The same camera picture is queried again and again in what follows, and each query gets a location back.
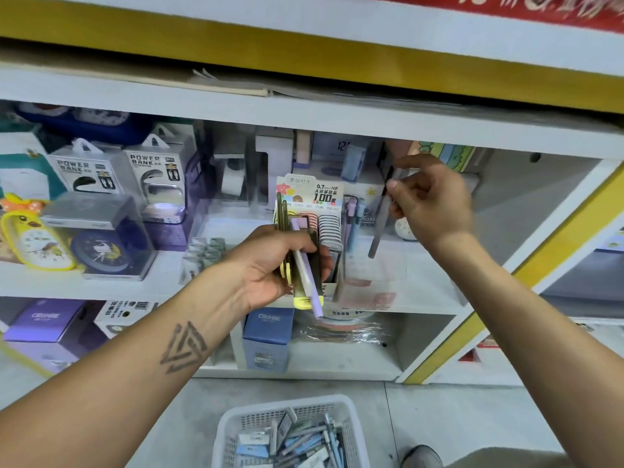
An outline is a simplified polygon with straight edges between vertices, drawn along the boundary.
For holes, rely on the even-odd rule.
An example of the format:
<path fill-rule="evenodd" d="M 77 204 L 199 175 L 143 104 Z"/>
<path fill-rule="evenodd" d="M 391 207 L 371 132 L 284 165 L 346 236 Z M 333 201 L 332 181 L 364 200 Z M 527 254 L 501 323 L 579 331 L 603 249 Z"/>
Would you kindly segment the blue alarm clock clear box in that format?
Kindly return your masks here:
<path fill-rule="evenodd" d="M 69 245 L 84 279 L 142 281 L 157 256 L 131 195 L 67 191 L 40 217 Z"/>

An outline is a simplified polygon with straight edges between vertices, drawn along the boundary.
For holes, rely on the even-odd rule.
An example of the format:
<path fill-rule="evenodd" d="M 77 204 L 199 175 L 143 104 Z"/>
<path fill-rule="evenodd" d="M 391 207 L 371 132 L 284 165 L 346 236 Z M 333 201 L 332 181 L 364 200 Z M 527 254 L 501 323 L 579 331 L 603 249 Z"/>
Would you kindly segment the person's right forearm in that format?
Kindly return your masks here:
<path fill-rule="evenodd" d="M 576 468 L 624 468 L 624 359 L 467 232 L 422 242 L 457 284 Z"/>

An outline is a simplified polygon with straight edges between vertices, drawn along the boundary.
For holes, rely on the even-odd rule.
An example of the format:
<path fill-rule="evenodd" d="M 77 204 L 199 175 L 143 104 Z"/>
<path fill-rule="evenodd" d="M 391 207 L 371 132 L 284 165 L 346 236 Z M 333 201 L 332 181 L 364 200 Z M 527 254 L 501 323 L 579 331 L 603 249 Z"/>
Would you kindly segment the red banner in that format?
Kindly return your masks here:
<path fill-rule="evenodd" d="M 624 34 L 624 0 L 382 0 Z"/>

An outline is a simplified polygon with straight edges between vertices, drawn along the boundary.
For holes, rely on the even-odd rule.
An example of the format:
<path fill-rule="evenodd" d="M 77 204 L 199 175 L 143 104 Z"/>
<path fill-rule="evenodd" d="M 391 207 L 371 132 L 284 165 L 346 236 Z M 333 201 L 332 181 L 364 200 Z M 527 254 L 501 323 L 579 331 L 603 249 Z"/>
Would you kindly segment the pile of pens and erasers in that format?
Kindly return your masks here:
<path fill-rule="evenodd" d="M 287 409 L 268 427 L 238 434 L 233 468 L 349 468 L 343 426 L 327 413 L 296 418 Z"/>

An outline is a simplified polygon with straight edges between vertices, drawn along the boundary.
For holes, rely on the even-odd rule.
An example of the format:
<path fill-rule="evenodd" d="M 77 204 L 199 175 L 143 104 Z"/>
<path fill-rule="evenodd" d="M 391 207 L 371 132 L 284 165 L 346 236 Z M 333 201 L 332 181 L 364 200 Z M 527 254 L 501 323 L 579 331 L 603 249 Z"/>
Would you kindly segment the dark blue case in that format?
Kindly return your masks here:
<path fill-rule="evenodd" d="M 155 123 L 152 115 L 127 111 L 25 101 L 13 102 L 12 108 L 25 120 L 69 140 L 83 138 L 123 147 L 143 142 Z"/>

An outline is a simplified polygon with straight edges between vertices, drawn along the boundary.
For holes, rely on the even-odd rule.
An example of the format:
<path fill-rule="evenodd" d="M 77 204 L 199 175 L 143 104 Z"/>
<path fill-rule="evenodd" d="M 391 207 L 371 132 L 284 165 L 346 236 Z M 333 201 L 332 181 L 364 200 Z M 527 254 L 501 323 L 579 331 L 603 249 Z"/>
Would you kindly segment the cardboard sheet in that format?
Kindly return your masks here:
<path fill-rule="evenodd" d="M 122 60 L 115 55 L 14 39 L 0 39 L 0 67 L 261 98 L 273 95 L 264 84 L 217 78 L 205 69 Z"/>

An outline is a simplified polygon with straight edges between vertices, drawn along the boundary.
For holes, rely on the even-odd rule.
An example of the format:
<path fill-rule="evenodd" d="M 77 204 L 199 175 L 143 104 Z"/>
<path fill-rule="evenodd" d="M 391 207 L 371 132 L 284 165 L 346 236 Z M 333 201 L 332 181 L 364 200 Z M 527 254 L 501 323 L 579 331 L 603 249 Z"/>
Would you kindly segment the purple pen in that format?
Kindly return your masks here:
<path fill-rule="evenodd" d="M 292 252 L 296 275 L 293 278 L 293 307 L 300 311 L 311 311 L 316 319 L 323 317 L 323 291 L 321 267 L 319 261 L 318 233 L 314 229 L 301 225 L 303 217 L 288 215 L 288 222 L 292 230 L 307 231 L 316 251 L 309 257 L 308 253 L 300 250 Z"/>

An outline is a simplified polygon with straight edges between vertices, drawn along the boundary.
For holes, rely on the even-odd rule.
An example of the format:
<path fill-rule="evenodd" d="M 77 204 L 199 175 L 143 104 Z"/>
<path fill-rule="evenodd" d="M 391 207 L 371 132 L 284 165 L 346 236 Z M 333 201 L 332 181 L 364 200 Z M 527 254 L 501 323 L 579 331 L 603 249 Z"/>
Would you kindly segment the white plastic basket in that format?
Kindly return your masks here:
<path fill-rule="evenodd" d="M 233 468 L 233 450 L 239 433 L 268 427 L 292 409 L 296 418 L 329 414 L 343 426 L 349 468 L 372 468 L 360 418 L 353 401 L 342 394 L 252 404 L 228 410 L 221 418 L 214 442 L 212 468 Z"/>

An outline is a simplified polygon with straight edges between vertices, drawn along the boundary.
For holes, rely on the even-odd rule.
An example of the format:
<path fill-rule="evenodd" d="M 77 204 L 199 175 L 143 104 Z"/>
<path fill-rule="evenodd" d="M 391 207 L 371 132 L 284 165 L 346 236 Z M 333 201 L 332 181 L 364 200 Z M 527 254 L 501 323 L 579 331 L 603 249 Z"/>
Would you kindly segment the person's trouser leg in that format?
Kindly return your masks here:
<path fill-rule="evenodd" d="M 481 448 L 444 468 L 575 468 L 563 453 L 519 448 Z"/>

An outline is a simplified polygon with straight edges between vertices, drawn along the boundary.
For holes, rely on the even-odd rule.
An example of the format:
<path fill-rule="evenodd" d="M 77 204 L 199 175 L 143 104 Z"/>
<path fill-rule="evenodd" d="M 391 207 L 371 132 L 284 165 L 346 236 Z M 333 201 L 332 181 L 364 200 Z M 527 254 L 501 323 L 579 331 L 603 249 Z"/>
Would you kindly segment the white window box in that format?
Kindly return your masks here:
<path fill-rule="evenodd" d="M 212 163 L 216 196 L 226 201 L 275 205 L 277 180 L 292 172 L 294 131 L 259 126 L 222 126 L 214 132 Z"/>

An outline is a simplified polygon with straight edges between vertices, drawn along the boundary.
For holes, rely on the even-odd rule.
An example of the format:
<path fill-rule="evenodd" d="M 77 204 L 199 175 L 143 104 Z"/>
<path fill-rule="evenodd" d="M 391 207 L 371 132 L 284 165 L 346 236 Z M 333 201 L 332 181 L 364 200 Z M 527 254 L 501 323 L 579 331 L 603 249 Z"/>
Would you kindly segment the white barcode box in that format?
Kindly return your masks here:
<path fill-rule="evenodd" d="M 158 306 L 158 302 L 152 301 L 109 300 L 98 312 L 94 324 L 108 339 L 112 339 Z"/>

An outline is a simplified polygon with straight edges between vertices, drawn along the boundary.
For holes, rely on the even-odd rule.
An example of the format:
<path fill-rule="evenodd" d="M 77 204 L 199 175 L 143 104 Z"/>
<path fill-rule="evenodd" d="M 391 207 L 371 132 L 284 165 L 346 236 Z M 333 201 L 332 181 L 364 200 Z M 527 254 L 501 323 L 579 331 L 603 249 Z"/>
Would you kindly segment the teal box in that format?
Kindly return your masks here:
<path fill-rule="evenodd" d="M 64 146 L 34 130 L 0 132 L 0 198 L 11 193 L 22 199 L 50 201 L 66 191 L 48 155 Z"/>

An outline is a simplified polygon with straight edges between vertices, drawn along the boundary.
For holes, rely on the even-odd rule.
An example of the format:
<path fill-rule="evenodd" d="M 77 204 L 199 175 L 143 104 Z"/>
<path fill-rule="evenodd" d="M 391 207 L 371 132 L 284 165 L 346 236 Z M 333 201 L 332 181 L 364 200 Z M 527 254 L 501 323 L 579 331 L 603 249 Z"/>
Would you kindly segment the yellow pen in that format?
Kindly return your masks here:
<path fill-rule="evenodd" d="M 308 228 L 308 220 L 300 215 L 288 211 L 290 231 Z M 279 266 L 279 273 L 292 288 L 292 251 L 288 251 L 286 257 Z M 312 310 L 311 301 L 308 297 L 309 284 L 306 289 L 292 289 L 293 306 L 296 309 Z"/>

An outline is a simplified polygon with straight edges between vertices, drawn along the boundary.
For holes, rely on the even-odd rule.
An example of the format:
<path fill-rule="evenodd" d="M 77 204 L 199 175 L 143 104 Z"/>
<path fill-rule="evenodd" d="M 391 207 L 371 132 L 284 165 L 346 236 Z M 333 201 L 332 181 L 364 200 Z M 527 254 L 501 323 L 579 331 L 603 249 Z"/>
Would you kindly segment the person's right hand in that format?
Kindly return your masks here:
<path fill-rule="evenodd" d="M 438 174 L 432 190 L 413 190 L 416 207 L 412 212 L 391 212 L 393 218 L 408 219 L 414 236 L 427 251 L 446 251 L 473 236 L 472 196 L 460 174 L 430 154 L 408 155 L 393 164 L 396 169 L 433 170 Z"/>

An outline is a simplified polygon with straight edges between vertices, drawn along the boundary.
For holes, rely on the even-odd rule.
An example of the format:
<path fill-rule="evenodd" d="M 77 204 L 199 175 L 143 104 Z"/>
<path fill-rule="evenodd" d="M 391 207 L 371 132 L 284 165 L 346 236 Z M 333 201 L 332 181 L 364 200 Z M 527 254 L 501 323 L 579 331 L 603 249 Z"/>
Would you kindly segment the purple carton box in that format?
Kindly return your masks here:
<path fill-rule="evenodd" d="M 94 323 L 104 301 L 38 299 L 4 333 L 10 348 L 58 374 L 108 339 Z"/>

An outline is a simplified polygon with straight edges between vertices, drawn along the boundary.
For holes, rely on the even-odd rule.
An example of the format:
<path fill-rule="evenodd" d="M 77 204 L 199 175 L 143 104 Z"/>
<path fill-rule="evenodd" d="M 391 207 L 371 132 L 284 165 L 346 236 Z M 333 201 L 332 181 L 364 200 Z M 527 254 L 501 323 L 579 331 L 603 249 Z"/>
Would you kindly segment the grey shoe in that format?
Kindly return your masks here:
<path fill-rule="evenodd" d="M 399 468 L 444 468 L 444 464 L 434 449 L 418 445 L 405 453 Z"/>

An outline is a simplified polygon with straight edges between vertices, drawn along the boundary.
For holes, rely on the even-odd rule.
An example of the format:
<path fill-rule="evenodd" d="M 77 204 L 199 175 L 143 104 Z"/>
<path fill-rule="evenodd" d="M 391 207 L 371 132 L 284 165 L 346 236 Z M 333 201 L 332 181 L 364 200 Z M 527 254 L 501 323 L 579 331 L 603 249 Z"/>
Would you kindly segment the white shelf unit yellow trim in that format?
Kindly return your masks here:
<path fill-rule="evenodd" d="M 590 114 L 560 113 L 574 89 L 613 89 L 624 78 L 554 75 L 541 67 L 467 69 L 443 86 L 413 49 L 163 14 L 169 0 L 0 0 L 0 39 L 67 46 L 122 60 L 160 62 L 226 80 L 264 84 L 267 98 L 0 67 L 0 99 L 58 103 L 168 117 L 276 126 L 494 149 L 475 191 L 481 244 L 506 270 L 541 291 L 624 223 L 624 129 Z"/>

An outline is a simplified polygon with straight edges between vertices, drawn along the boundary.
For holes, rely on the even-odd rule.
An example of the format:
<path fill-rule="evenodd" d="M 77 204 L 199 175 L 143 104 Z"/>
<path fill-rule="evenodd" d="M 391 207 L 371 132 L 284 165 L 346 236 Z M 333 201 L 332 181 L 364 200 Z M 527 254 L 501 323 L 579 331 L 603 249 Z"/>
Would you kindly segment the blue carton box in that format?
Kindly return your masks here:
<path fill-rule="evenodd" d="M 243 329 L 248 370 L 283 374 L 290 358 L 294 321 L 292 307 L 262 307 L 249 313 Z"/>

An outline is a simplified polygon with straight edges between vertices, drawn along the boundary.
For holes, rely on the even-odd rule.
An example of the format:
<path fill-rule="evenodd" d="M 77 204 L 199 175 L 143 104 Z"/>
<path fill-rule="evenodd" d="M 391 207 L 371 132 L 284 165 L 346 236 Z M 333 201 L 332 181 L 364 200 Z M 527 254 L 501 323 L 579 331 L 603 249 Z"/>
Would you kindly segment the digital clock box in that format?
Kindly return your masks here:
<path fill-rule="evenodd" d="M 334 168 L 341 180 L 356 183 L 364 167 L 378 158 L 380 148 L 379 140 L 370 136 L 314 132 L 310 164 Z"/>

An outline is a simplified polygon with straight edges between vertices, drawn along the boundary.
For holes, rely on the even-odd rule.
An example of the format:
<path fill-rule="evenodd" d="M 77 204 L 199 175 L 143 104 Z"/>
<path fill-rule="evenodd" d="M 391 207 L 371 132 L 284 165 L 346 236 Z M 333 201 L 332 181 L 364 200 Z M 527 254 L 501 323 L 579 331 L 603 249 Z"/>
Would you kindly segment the small white clock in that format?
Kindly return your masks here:
<path fill-rule="evenodd" d="M 408 223 L 408 219 L 406 217 L 402 217 L 397 219 L 394 223 L 394 231 L 396 235 L 406 242 L 418 242 L 416 236 L 414 236 L 410 224 Z"/>

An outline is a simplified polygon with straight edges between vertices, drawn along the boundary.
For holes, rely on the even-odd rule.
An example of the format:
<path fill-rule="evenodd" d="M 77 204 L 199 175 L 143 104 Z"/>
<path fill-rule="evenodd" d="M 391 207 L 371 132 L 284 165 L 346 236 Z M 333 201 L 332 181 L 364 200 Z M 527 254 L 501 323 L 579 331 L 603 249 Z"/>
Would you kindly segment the person's left hand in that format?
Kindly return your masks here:
<path fill-rule="evenodd" d="M 289 284 L 277 270 L 287 252 L 295 250 L 316 251 L 307 232 L 279 231 L 265 225 L 256 228 L 227 254 L 223 263 L 233 269 L 247 312 L 265 307 L 290 292 Z"/>

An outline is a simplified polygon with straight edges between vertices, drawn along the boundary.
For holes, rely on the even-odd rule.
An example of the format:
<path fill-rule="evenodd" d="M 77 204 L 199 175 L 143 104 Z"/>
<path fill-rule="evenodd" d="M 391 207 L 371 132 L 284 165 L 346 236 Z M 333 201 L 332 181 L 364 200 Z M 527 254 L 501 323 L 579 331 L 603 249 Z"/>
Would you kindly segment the pencil lead display box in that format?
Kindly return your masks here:
<path fill-rule="evenodd" d="M 308 220 L 308 228 L 318 233 L 319 245 L 332 250 L 334 268 L 323 283 L 323 305 L 331 302 L 336 284 L 336 270 L 343 254 L 342 207 L 344 188 L 339 181 L 318 180 L 314 176 L 289 173 L 277 180 L 277 192 L 287 201 L 288 211 Z M 276 226 L 276 205 L 274 225 Z"/>

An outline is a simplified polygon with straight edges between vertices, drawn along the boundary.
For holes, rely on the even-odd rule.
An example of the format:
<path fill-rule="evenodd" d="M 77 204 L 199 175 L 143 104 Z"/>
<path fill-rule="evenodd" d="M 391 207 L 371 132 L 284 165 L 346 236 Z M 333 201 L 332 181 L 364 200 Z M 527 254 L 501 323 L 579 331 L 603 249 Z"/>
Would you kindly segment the clear plastic bag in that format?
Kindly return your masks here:
<path fill-rule="evenodd" d="M 310 311 L 295 311 L 292 340 L 316 343 L 366 343 L 386 347 L 395 341 L 401 318 L 381 312 L 349 311 L 316 319 Z"/>

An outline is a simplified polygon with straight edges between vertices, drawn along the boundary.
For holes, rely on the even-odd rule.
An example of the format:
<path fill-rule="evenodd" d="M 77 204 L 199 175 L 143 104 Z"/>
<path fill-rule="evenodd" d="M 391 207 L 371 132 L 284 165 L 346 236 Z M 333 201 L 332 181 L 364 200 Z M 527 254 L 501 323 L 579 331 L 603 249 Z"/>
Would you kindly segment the pastel pens in holder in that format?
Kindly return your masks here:
<path fill-rule="evenodd" d="M 348 196 L 344 222 L 344 250 L 350 253 L 355 245 L 355 236 L 366 212 L 366 202 L 363 197 Z"/>

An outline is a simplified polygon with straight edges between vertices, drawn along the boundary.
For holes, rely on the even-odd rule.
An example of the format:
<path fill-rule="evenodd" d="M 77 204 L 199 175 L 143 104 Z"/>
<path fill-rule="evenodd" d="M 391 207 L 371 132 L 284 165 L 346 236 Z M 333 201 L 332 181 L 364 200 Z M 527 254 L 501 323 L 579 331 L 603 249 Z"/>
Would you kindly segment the colourful cartoon box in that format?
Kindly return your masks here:
<path fill-rule="evenodd" d="M 455 172 L 464 172 L 477 149 L 475 146 L 429 141 L 416 141 L 415 144 L 418 153 L 430 154 L 438 158 Z"/>

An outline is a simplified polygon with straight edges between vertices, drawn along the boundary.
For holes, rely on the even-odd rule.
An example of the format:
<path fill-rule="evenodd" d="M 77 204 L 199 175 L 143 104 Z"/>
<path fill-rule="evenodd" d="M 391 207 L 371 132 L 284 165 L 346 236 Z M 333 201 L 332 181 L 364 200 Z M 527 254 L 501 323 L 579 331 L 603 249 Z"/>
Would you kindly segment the grey pen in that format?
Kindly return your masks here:
<path fill-rule="evenodd" d="M 386 191 L 379 205 L 378 213 L 375 220 L 375 228 L 374 228 L 374 237 L 372 239 L 372 243 L 370 246 L 370 250 L 368 253 L 368 258 L 374 259 L 378 254 L 378 249 L 381 243 L 389 242 L 394 243 L 397 241 L 396 238 L 388 238 L 386 227 L 389 221 L 391 220 L 391 208 L 393 204 L 396 202 L 394 198 L 391 196 L 390 192 L 388 192 L 389 187 L 386 184 Z"/>

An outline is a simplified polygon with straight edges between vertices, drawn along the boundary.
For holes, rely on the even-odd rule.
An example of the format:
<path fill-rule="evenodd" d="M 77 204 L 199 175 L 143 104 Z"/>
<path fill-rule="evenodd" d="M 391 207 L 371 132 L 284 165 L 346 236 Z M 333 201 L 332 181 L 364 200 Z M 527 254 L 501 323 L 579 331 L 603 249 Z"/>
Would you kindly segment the grey power bank box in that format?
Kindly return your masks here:
<path fill-rule="evenodd" d="M 118 145 L 76 138 L 47 157 L 68 191 L 125 193 L 126 157 Z"/>
<path fill-rule="evenodd" d="M 190 135 L 162 125 L 142 143 L 123 148 L 142 193 L 142 217 L 151 223 L 178 225 L 185 219 L 187 165 L 196 152 Z"/>

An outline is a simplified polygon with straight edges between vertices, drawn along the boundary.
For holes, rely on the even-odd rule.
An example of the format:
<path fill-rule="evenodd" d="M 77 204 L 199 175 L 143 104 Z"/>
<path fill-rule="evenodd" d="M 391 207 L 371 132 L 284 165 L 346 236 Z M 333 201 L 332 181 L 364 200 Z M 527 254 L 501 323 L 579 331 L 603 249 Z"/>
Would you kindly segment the row of small tape rolls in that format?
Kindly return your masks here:
<path fill-rule="evenodd" d="M 223 237 L 193 237 L 182 256 L 179 284 L 186 285 L 208 267 L 221 262 L 226 251 Z"/>

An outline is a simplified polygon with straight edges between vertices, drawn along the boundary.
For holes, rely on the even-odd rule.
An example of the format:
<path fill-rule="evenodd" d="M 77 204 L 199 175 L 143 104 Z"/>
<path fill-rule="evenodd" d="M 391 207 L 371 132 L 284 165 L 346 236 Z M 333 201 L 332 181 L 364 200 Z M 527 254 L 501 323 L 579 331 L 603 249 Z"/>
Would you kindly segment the person's left forearm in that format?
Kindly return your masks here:
<path fill-rule="evenodd" d="M 245 310 L 240 268 L 203 272 L 0 410 L 0 468 L 124 468 Z"/>

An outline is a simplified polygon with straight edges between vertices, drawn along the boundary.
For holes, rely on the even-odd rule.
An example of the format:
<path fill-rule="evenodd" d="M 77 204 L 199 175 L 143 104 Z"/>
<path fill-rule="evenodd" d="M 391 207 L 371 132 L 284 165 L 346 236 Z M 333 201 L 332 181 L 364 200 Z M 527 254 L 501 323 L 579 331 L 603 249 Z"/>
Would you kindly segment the yellow duck alarm clock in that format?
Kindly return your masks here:
<path fill-rule="evenodd" d="M 70 271 L 77 268 L 69 246 L 51 227 L 41 212 L 47 200 L 20 198 L 6 193 L 0 198 L 3 215 L 0 231 L 19 261 L 41 271 Z"/>

